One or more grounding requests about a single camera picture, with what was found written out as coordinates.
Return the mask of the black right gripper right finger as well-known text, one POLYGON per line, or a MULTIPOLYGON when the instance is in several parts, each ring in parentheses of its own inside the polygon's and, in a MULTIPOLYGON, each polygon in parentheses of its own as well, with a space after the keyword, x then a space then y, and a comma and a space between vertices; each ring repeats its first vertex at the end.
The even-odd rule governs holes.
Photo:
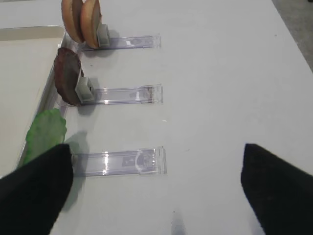
POLYGON ((267 235, 313 233, 313 177, 257 144, 247 143, 241 185, 267 235))

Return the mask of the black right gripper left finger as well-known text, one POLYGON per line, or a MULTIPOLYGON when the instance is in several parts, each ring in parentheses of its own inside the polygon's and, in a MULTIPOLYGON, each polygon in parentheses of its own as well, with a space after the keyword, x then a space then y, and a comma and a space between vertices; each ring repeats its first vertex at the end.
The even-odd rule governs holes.
POLYGON ((73 183, 71 150, 59 144, 0 180, 0 233, 48 235, 73 183))

